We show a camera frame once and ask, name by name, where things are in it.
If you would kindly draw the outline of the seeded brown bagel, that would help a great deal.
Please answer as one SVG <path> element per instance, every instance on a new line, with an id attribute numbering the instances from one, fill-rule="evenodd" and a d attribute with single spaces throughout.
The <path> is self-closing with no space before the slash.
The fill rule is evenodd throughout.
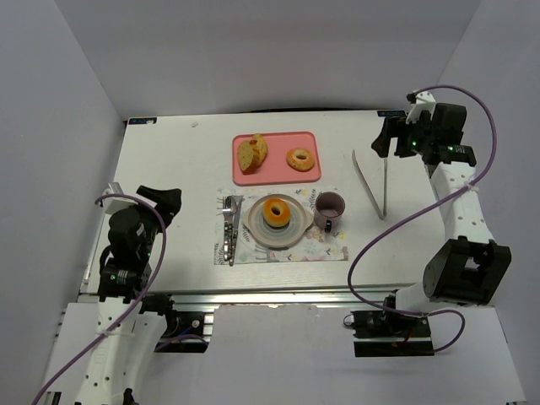
<path id="1" fill-rule="evenodd" d="M 294 170 L 306 172 L 315 165 L 313 153 L 305 148 L 292 148 L 286 156 L 288 165 Z"/>

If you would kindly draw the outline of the silver table knife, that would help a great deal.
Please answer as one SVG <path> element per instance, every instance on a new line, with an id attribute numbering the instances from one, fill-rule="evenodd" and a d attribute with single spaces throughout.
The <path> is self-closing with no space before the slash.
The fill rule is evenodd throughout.
<path id="1" fill-rule="evenodd" d="M 244 196 L 234 195 L 232 198 L 233 198 L 233 223 L 232 223 L 232 236 L 231 236 L 230 255 L 229 255 L 230 266 L 233 266 L 235 262 L 235 250 L 236 250 L 238 232 L 239 232 L 241 205 L 244 201 Z"/>

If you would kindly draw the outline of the bread loaf slice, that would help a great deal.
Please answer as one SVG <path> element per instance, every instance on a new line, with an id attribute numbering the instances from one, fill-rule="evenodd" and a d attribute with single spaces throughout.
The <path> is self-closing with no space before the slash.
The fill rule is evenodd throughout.
<path id="1" fill-rule="evenodd" d="M 256 171 L 260 161 L 260 151 L 255 140 L 241 142 L 237 149 L 237 161 L 243 174 Z"/>
<path id="2" fill-rule="evenodd" d="M 268 153 L 266 140 L 261 134 L 257 133 L 251 137 L 249 144 L 251 145 L 254 151 L 258 152 L 257 164 L 258 166 L 261 166 L 265 158 L 267 157 L 267 153 Z"/>

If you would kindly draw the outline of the orange glazed bagel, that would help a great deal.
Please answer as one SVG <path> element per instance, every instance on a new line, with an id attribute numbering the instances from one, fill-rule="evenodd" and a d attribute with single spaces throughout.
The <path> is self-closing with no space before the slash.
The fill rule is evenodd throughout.
<path id="1" fill-rule="evenodd" d="M 262 216 L 265 222 L 273 228 L 282 228 L 290 221 L 289 205 L 280 198 L 269 198 L 262 205 Z"/>

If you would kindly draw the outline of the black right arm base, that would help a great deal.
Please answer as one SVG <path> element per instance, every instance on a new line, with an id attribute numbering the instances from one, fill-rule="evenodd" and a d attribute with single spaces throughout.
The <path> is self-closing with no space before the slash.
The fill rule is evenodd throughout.
<path id="1" fill-rule="evenodd" d="M 386 310 L 355 310 L 343 318 L 343 326 L 353 332 L 356 358 L 435 354 L 427 317 Z"/>

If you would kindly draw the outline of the metal serving tongs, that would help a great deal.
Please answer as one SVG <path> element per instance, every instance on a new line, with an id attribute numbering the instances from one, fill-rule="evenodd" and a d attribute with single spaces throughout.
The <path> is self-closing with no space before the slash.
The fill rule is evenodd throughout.
<path id="1" fill-rule="evenodd" d="M 354 149 L 351 153 L 354 171 L 359 178 L 376 216 L 385 220 L 387 216 L 388 164 L 371 150 Z"/>

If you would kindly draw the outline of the beige ceramic plate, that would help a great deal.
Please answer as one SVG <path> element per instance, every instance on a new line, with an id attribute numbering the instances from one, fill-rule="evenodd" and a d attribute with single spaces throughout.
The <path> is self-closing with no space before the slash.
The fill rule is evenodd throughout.
<path id="1" fill-rule="evenodd" d="M 262 216 L 262 205 L 267 199 L 272 197 L 284 200 L 290 208 L 290 221 L 282 228 L 269 226 Z M 284 249 L 295 245 L 313 225 L 313 221 L 314 216 L 311 211 L 305 209 L 292 197 L 284 194 L 270 194 L 260 198 L 242 217 L 243 225 L 248 229 L 256 242 L 273 249 Z"/>

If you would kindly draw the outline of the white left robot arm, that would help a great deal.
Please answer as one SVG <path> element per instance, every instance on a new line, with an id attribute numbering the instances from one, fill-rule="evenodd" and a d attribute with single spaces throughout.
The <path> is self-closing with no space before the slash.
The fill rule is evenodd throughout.
<path id="1" fill-rule="evenodd" d="M 315 137 L 310 132 L 264 135 L 269 154 L 251 134 L 232 141 L 233 181 L 238 186 L 304 183 L 321 178 Z M 314 223 L 314 211 L 284 194 L 250 199 L 230 195 L 232 213 L 224 216 L 224 261 L 235 256 L 239 231 L 249 230 L 271 250 L 296 245 Z M 77 400 L 81 404 L 131 404 L 154 345 L 167 328 L 167 295 L 148 296 L 160 268 L 150 267 L 155 237 L 169 239 L 167 229 L 181 209 L 178 188 L 140 186 L 135 196 L 108 188 L 98 204 L 110 217 L 108 246 L 100 259 L 98 320 L 95 339 L 83 349 L 89 365 Z"/>

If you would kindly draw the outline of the bread loaf slice front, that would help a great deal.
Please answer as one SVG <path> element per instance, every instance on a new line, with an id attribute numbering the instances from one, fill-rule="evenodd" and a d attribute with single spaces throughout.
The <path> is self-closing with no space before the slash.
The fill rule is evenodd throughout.
<path id="1" fill-rule="evenodd" d="M 243 174 L 256 171 L 260 161 L 260 151 L 255 140 L 241 142 L 237 149 L 237 161 Z"/>

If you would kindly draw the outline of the floral cloth placemat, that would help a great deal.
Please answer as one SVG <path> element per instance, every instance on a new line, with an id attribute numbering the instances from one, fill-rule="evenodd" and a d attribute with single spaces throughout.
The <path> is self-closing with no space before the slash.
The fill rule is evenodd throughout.
<path id="1" fill-rule="evenodd" d="M 228 195 L 242 196 L 241 212 L 246 213 L 254 203 L 262 197 L 271 194 L 284 194 L 293 198 L 306 211 L 313 213 L 316 198 L 322 190 L 315 187 L 279 187 L 279 188 L 247 188 L 245 190 L 218 190 L 217 213 L 214 221 L 213 263 L 224 265 L 224 217 L 222 202 Z M 235 262 L 270 263 L 270 262 L 321 262 L 321 261 L 347 261 L 348 248 L 346 235 L 342 226 L 338 226 L 330 233 L 311 225 L 295 245 L 283 249 L 265 247 L 256 241 L 253 234 L 244 224 L 239 225 Z"/>

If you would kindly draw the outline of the purple mug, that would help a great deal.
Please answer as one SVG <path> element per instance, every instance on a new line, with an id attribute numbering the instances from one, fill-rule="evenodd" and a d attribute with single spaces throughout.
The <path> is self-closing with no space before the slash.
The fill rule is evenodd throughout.
<path id="1" fill-rule="evenodd" d="M 331 233 L 339 225 L 345 207 L 344 199 L 336 192 L 322 192 L 315 201 L 315 225 L 325 233 Z"/>

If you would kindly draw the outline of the bread loaf slice back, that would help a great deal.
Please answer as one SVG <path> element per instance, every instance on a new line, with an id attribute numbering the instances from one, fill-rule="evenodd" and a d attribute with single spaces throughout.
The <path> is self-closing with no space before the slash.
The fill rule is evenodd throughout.
<path id="1" fill-rule="evenodd" d="M 258 152 L 257 164 L 258 166 L 261 166 L 265 158 L 267 157 L 267 153 L 268 153 L 266 140 L 261 134 L 257 133 L 251 137 L 249 144 L 251 145 L 254 151 Z"/>

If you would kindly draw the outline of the silver fork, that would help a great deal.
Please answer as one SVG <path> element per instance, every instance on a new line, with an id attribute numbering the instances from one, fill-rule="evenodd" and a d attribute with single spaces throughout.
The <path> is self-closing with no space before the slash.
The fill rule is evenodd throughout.
<path id="1" fill-rule="evenodd" d="M 225 262 L 228 262 L 230 260 L 234 213 L 235 213 L 235 200 L 232 196 L 227 196 L 223 200 L 223 207 L 222 207 L 222 215 L 224 216 L 223 259 Z"/>

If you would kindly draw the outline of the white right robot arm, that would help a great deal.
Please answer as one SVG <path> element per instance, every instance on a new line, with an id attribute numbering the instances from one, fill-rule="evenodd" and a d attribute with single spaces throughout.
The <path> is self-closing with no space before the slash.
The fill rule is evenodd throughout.
<path id="1" fill-rule="evenodd" d="M 445 230 L 445 243 L 425 266 L 421 281 L 397 291 L 401 311 L 488 305 L 510 266 L 510 248 L 496 243 L 473 185 L 476 157 L 461 143 L 466 119 L 465 107 L 437 103 L 401 126 L 396 154 L 422 158 Z"/>

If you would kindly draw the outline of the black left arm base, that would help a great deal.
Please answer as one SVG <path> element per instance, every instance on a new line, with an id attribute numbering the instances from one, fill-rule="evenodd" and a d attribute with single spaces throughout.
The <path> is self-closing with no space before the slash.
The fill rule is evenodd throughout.
<path id="1" fill-rule="evenodd" d="M 209 343 L 207 313 L 178 310 L 171 295 L 155 294 L 142 300 L 140 314 L 154 312 L 164 317 L 166 329 L 155 347 L 156 353 L 203 354 Z"/>

